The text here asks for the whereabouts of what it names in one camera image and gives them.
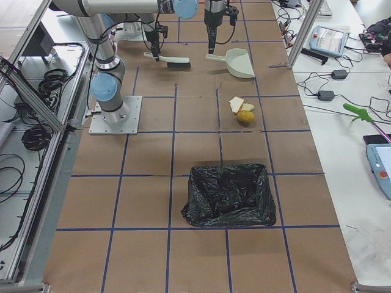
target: green plastic tool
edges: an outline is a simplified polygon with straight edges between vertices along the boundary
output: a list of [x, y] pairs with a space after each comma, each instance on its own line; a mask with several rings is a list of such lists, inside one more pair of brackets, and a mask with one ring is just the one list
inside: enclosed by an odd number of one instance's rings
[[362, 121], [366, 121], [366, 122], [370, 122], [373, 127], [375, 127], [375, 129], [378, 131], [378, 133], [380, 133], [386, 141], [388, 141], [389, 144], [391, 144], [391, 139], [390, 137], [387, 135], [387, 133], [385, 133], [374, 121], [373, 119], [369, 116], [367, 110], [365, 109], [360, 109], [360, 108], [357, 108], [353, 105], [350, 105], [350, 104], [344, 104], [343, 107], [350, 111], [350, 112], [353, 112], [355, 114], [357, 114], [358, 116], [357, 117], [354, 117], [352, 121], [354, 120], [357, 120], [357, 119], [361, 119]]

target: white brush handle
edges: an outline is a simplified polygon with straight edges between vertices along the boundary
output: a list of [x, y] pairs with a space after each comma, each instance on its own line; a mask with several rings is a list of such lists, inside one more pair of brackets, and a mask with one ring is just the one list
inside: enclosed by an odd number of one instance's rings
[[[153, 57], [152, 53], [144, 52], [144, 56], [152, 59], [156, 59]], [[190, 58], [187, 57], [164, 57], [159, 56], [159, 59], [169, 63], [190, 63]]]
[[218, 55], [213, 55], [213, 54], [207, 54], [206, 58], [209, 60], [220, 61], [220, 62], [227, 61], [227, 58], [225, 56], [218, 56]]

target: dustpan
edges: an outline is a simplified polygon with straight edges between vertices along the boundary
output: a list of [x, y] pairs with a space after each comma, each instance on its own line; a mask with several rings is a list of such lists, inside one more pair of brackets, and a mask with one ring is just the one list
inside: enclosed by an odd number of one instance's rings
[[254, 78], [249, 53], [246, 49], [230, 49], [225, 56], [207, 54], [206, 58], [227, 63], [227, 69], [230, 74], [237, 78]]

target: keyboard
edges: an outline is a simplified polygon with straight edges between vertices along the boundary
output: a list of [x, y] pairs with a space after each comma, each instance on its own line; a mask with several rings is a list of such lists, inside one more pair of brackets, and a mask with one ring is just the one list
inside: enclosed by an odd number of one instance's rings
[[318, 12], [318, 17], [332, 18], [332, 16], [333, 16], [333, 13], [330, 8], [330, 5], [327, 3], [327, 0], [324, 0], [322, 7], [320, 7], [320, 10]]

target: dustpan handle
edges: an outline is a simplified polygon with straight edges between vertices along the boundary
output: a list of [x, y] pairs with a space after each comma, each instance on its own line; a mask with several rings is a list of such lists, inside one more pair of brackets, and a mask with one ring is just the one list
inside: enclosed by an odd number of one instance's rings
[[218, 56], [218, 55], [213, 55], [213, 54], [207, 54], [206, 58], [209, 60], [220, 61], [220, 62], [227, 61], [227, 58], [225, 56]]

